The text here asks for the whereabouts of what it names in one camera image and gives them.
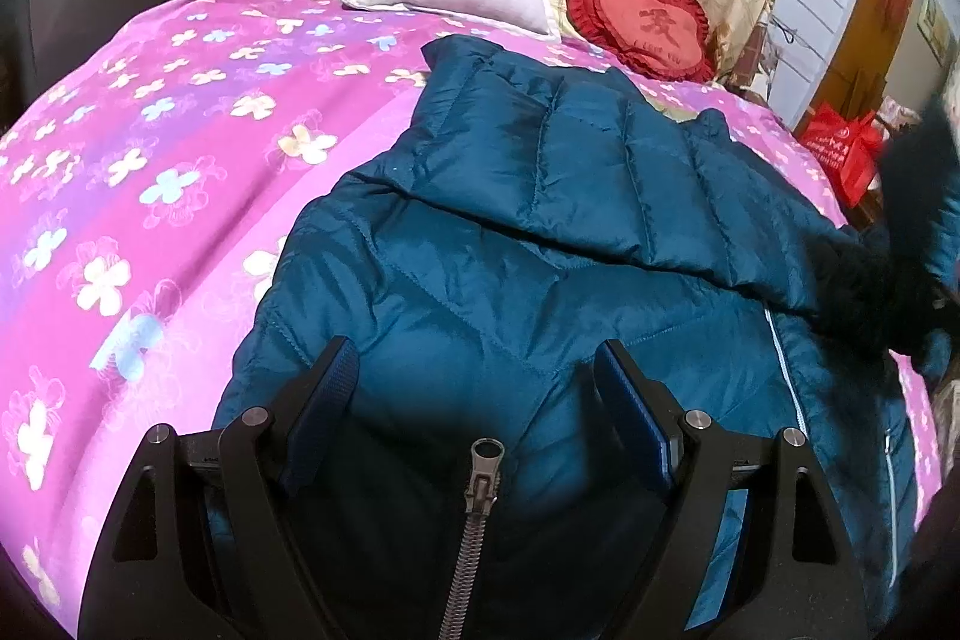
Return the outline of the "dark teal puffer jacket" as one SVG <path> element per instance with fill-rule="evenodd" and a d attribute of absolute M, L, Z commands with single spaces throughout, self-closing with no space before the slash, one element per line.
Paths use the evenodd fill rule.
<path fill-rule="evenodd" d="M 958 330 L 934 154 L 890 152 L 889 232 L 864 236 L 720 113 L 666 119 L 619 70 L 466 35 L 423 57 L 409 130 L 296 218 L 215 414 L 270 403 L 331 339 L 355 343 L 350 411 L 288 484 L 337 629 L 438 633 L 482 437 L 506 459 L 467 637 L 607 626 L 664 513 L 596 393 L 609 339 L 727 429 L 811 439 L 883 626 L 918 500 L 893 361 L 934 380 Z"/>

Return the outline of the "red plastic bag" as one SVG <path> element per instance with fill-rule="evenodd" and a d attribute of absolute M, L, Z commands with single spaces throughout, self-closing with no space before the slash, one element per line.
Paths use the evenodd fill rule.
<path fill-rule="evenodd" d="M 867 110 L 844 119 L 828 103 L 820 104 L 800 132 L 799 141 L 814 154 L 843 208 L 856 208 L 877 175 L 884 133 Z"/>

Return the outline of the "red heart-shaped cushion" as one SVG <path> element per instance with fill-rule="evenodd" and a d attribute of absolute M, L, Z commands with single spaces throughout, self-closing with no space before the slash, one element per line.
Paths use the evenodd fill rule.
<path fill-rule="evenodd" d="M 566 18 L 587 42 L 647 78 L 715 78 L 708 16 L 697 0 L 566 0 Z"/>

